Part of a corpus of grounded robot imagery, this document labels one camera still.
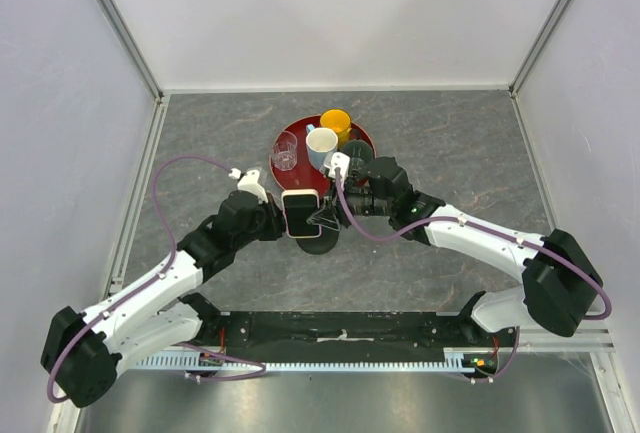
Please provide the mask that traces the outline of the black phone stand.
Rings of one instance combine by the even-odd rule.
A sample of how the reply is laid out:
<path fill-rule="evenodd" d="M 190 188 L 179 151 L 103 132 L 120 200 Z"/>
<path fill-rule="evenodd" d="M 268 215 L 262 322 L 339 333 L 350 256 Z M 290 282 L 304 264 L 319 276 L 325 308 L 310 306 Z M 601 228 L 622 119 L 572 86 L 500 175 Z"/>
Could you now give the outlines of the black phone stand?
<path fill-rule="evenodd" d="M 339 240 L 339 232 L 331 229 L 323 229 L 316 238 L 298 238 L 296 243 L 305 253 L 311 255 L 323 255 L 330 252 Z"/>

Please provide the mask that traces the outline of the phone with pink case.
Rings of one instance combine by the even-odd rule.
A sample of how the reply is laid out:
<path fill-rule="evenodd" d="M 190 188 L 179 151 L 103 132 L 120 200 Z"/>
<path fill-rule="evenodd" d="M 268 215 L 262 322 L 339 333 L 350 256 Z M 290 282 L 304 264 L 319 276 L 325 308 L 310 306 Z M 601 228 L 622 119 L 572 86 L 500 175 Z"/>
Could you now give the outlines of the phone with pink case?
<path fill-rule="evenodd" d="M 320 206 L 314 189 L 289 189 L 281 194 L 287 235 L 294 239 L 312 239 L 321 235 L 321 227 L 308 222 Z"/>

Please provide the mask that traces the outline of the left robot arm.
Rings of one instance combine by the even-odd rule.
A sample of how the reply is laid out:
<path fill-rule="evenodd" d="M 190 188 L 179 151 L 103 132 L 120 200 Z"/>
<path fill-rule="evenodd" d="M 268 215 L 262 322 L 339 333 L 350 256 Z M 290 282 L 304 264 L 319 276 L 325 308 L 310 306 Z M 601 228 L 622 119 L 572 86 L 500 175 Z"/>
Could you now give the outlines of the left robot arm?
<path fill-rule="evenodd" d="M 196 293 L 254 241 L 276 241 L 282 210 L 271 194 L 232 192 L 169 255 L 119 293 L 81 312 L 65 307 L 52 318 L 41 364 L 53 403 L 83 408 L 101 398 L 127 370 L 170 346 L 208 346 L 219 314 Z"/>

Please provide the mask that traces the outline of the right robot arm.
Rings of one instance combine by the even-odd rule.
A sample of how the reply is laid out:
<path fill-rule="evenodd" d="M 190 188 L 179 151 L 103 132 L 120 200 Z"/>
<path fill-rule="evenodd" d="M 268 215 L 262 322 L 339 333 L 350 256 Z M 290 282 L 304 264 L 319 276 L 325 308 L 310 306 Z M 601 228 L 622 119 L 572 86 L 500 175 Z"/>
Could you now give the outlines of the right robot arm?
<path fill-rule="evenodd" d="M 374 240 L 360 216 L 385 216 L 393 229 L 386 241 L 404 238 L 455 251 L 486 263 L 517 281 L 499 292 L 481 292 L 458 321 L 467 345 L 483 345 L 507 327 L 539 326 L 560 337 L 572 336 L 582 321 L 612 312 L 603 281 L 576 239 L 555 229 L 548 235 L 519 232 L 475 218 L 421 193 L 392 157 L 364 162 L 328 153 L 321 163 L 330 189 L 315 216 L 330 225 L 354 227 Z"/>

